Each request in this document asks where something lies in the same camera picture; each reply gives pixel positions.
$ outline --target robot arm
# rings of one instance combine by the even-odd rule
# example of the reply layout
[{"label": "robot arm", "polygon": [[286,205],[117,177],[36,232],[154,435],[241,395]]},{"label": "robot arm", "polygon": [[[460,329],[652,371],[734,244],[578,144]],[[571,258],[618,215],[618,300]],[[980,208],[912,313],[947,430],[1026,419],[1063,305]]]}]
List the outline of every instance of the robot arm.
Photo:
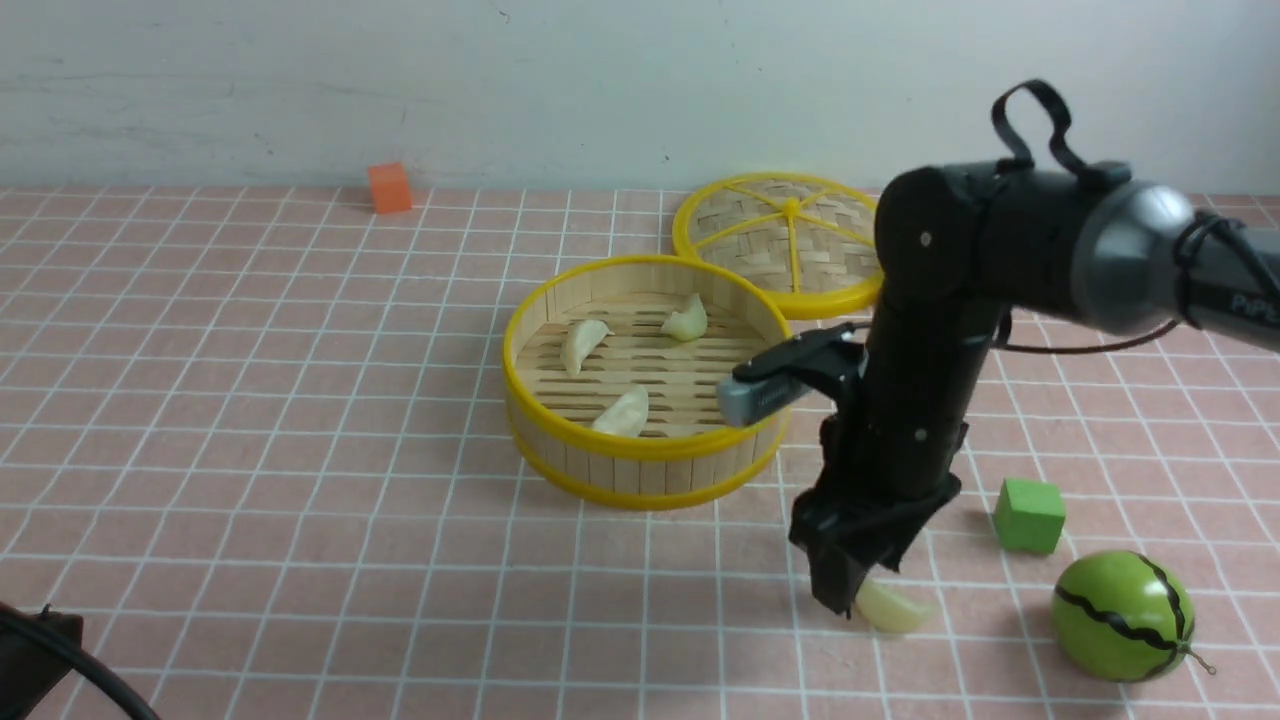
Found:
[{"label": "robot arm", "polygon": [[[1029,90],[1055,124],[1066,172],[1036,168],[1005,118]],[[884,282],[865,343],[846,323],[792,337],[740,365],[718,389],[736,427],[817,389],[836,404],[820,428],[823,470],[791,514],[814,596],[847,615],[867,571],[897,571],[937,510],[960,491],[950,471],[982,365],[1021,307],[1111,334],[1187,323],[1280,350],[1280,241],[1198,213],[1121,163],[1068,147],[1070,114],[1030,81],[992,108],[1012,158],[925,167],[895,178],[876,217]]]}]

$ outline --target black object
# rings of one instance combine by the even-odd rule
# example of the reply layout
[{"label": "black object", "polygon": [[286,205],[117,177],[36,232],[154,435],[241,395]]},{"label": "black object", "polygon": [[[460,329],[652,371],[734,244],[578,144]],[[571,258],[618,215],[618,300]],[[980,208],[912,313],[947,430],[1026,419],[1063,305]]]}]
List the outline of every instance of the black object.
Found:
[{"label": "black object", "polygon": [[[78,615],[50,612],[45,607],[27,620],[76,647],[83,642],[84,619]],[[0,620],[0,720],[22,720],[70,673],[70,667],[22,635],[5,630],[3,623]]]},{"label": "black object", "polygon": [[[1037,168],[1010,126],[1005,106],[1021,90],[1048,113],[1050,151],[1065,172]],[[950,468],[989,351],[1115,351],[1183,322],[1280,350],[1280,238],[1260,254],[1265,237],[1245,238],[1240,223],[1134,181],[1125,163],[1082,160],[1066,141],[1070,111],[1043,81],[1001,95],[991,118],[1010,158],[923,167],[884,188],[876,214],[884,281],[865,343],[852,341],[852,325],[806,332],[718,388],[737,427],[810,388],[835,401],[819,432],[823,469],[792,505],[788,539],[808,555],[814,597],[838,614],[850,614],[872,566],[897,571],[960,492]],[[1011,345],[1015,307],[1139,337]]]},{"label": "black object", "polygon": [[81,647],[84,620],[51,612],[24,615],[0,602],[0,720],[22,720],[70,670],[106,693],[129,720],[159,720],[119,675]]}]

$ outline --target black cord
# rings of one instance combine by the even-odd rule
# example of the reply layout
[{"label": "black cord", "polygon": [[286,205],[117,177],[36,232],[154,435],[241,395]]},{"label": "black cord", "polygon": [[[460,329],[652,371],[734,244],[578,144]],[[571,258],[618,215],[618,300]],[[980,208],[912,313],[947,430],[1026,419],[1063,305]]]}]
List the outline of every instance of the black cord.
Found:
[{"label": "black cord", "polygon": [[1107,345],[1084,345],[1079,347],[1038,347],[1034,345],[1010,345],[1007,342],[1004,342],[1004,343],[997,343],[993,347],[996,350],[1007,350],[1010,352],[1025,352],[1028,355],[1097,355],[1101,352],[1117,352],[1120,350],[1129,350],[1130,347],[1138,347],[1139,345],[1147,345],[1148,342],[1160,340],[1166,334],[1174,332],[1174,328],[1176,328],[1181,323],[1179,323],[1178,320],[1170,320],[1144,336],[1132,337],[1129,340],[1121,340]]},{"label": "black cord", "polygon": [[129,720],[160,720],[137,691],[84,648],[3,602],[0,602],[0,630],[12,632],[83,675],[111,698]]},{"label": "black cord", "polygon": [[1263,292],[1271,296],[1272,302],[1280,304],[1280,279],[1276,279],[1275,273],[1267,266],[1266,261],[1258,255],[1258,251],[1249,245],[1249,241],[1244,238],[1244,233],[1240,229],[1244,227],[1239,220],[1229,220],[1220,225],[1221,232],[1213,233],[1213,240],[1228,246],[1235,256],[1240,259],[1244,264],[1244,269],[1253,275],[1254,282]]}]

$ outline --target white wall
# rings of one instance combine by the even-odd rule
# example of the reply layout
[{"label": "white wall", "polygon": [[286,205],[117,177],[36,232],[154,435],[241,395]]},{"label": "white wall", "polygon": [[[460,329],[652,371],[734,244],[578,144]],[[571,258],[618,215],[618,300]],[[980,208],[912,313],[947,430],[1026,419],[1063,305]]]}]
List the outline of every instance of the white wall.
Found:
[{"label": "white wall", "polygon": [[874,186],[1033,76],[1091,159],[1280,192],[1276,0],[4,0],[0,184]]}]

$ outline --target yellow rim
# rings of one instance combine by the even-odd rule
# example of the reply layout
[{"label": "yellow rim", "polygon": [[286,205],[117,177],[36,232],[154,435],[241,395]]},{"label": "yellow rim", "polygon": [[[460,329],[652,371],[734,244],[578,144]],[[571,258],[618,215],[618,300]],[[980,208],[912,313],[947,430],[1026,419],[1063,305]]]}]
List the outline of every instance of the yellow rim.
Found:
[{"label": "yellow rim", "polygon": [[718,500],[742,487],[755,475],[759,475],[760,471],[773,461],[773,457],[778,452],[778,447],[782,446],[782,439],[786,437],[786,419],[782,420],[782,428],[780,428],[778,437],[769,446],[768,452],[756,459],[755,462],[751,462],[742,471],[722,483],[717,483],[709,488],[680,495],[623,495],[589,486],[547,465],[543,459],[539,457],[531,447],[529,447],[524,438],[515,432],[511,437],[516,441],[516,448],[520,451],[520,455],[524,456],[525,461],[529,462],[529,466],[536,470],[539,475],[547,479],[547,482],[561,488],[562,491],[588,502],[594,502],[595,505],[605,505],[609,507],[618,507],[621,510],[657,512],[662,510],[694,507],[696,505]]},{"label": "yellow rim", "polygon": [[535,398],[534,395],[525,388],[525,384],[520,382],[520,375],[516,374],[516,365],[512,361],[515,356],[515,348],[512,347],[515,337],[513,329],[520,327],[521,318],[525,316],[525,313],[529,311],[539,297],[547,295],[552,291],[552,288],[564,281],[599,270],[602,268],[608,268],[611,265],[652,263],[696,268],[737,284],[764,304],[769,311],[769,316],[773,318],[773,320],[778,324],[778,328],[782,331],[782,337],[791,337],[791,327],[787,324],[787,319],[782,315],[782,311],[778,310],[777,304],[769,299],[768,293],[723,268],[718,268],[696,259],[691,260],[671,255],[625,255],[621,258],[609,258],[580,265],[567,273],[552,278],[536,291],[531,292],[529,297],[526,297],[525,301],[516,307],[515,314],[511,316],[511,322],[507,323],[507,333],[502,341],[502,372],[507,382],[507,392],[511,393],[511,397],[515,398],[520,410],[530,420],[532,420],[535,425],[556,439],[589,452],[622,457],[625,460],[685,460],[700,455],[710,455],[749,439],[751,436],[759,433],[771,423],[776,421],[776,419],[769,418],[749,428],[719,428],[684,438],[623,438],[598,433],[585,425],[579,425],[577,423],[570,421],[561,415],[552,413],[547,407],[543,407],[543,405],[538,402],[538,398]]},{"label": "yellow rim", "polygon": [[[755,196],[758,200],[760,200],[760,201],[763,201],[763,202],[765,202],[768,205],[773,205],[774,208],[777,208],[778,209],[778,214],[781,214],[782,213],[782,206],[780,206],[777,202],[773,202],[772,200],[769,200],[767,197],[760,197],[760,196],[758,196],[754,192],[749,192],[749,191],[744,191],[741,188],[733,188],[732,187],[732,186],[735,186],[737,183],[741,183],[741,182],[753,182],[753,181],[762,181],[762,179],[788,179],[788,181],[795,181],[795,182],[804,182],[804,183],[812,183],[812,184],[822,186],[820,191],[818,191],[818,192],[810,195],[809,197],[804,199],[804,201],[800,204],[801,209],[806,208],[809,204],[812,204],[814,200],[817,200],[818,197],[820,197],[823,195],[831,195],[832,192],[840,192],[840,193],[849,195],[850,197],[856,199],[859,202],[867,205],[873,211],[876,210],[876,200],[873,200],[867,193],[856,191],[856,190],[854,190],[851,187],[845,187],[844,184],[840,184],[838,182],[832,182],[832,181],[828,181],[828,179],[824,179],[824,178],[819,178],[819,177],[815,177],[815,176],[806,176],[806,174],[803,174],[803,173],[749,173],[749,174],[744,174],[744,176],[736,176],[736,177],[732,177],[732,178],[728,178],[728,179],[723,179],[721,182],[709,184],[709,186],[699,190],[698,192],[695,192],[691,196],[689,196],[689,199],[685,200],[684,205],[680,206],[680,210],[676,211],[676,219],[673,222],[672,231],[671,231],[671,241],[672,241],[672,246],[676,250],[676,255],[678,258],[684,258],[686,260],[694,260],[694,261],[698,261],[698,263],[703,263],[701,258],[698,254],[698,246],[703,245],[703,243],[694,245],[689,240],[689,218],[690,218],[690,215],[692,215],[692,213],[698,208],[698,205],[700,205],[709,196],[712,196],[712,195],[714,195],[717,192],[721,192],[723,190],[737,190],[739,192],[742,192],[744,195]],[[801,219],[804,219],[805,222],[814,223],[814,224],[819,224],[819,225],[824,225],[824,227],[827,225],[826,223],[823,223],[823,222],[820,222],[820,220],[818,220],[815,218],[812,218],[812,217],[801,215]],[[791,225],[791,219],[788,218],[788,228],[791,228],[791,227],[792,227]],[[728,234],[735,228],[726,228],[719,234],[721,236]],[[847,236],[847,237],[850,237],[850,238],[852,238],[852,240],[855,240],[858,242],[861,242],[864,245],[873,245],[870,241],[868,241],[867,238],[861,237],[860,234],[858,234],[855,232],[845,231],[844,228],[835,228],[835,231],[838,232],[838,233],[841,233],[841,234],[845,234],[845,236]],[[799,273],[800,270],[795,265],[795,258],[794,258],[795,250],[796,250],[795,249],[795,231],[791,229],[790,232],[791,232],[791,250],[792,250],[792,273]],[[847,288],[835,290],[835,291],[823,292],[823,293],[814,293],[814,295],[797,295],[797,293],[765,291],[765,290],[756,288],[754,284],[751,287],[755,288],[756,291],[759,291],[759,293],[762,293],[765,297],[768,297],[769,301],[773,305],[776,305],[778,307],[778,310],[782,313],[782,315],[785,318],[787,318],[788,320],[823,320],[823,319],[827,319],[827,318],[836,318],[836,316],[840,316],[840,315],[847,315],[850,313],[856,313],[859,310],[864,310],[864,309],[869,307],[873,302],[876,302],[876,297],[879,295],[879,290],[881,290],[881,286],[883,284],[883,282],[884,282],[884,274],[882,272],[877,272],[870,278],[867,278],[863,282],[856,283],[854,286],[850,286]]]}]

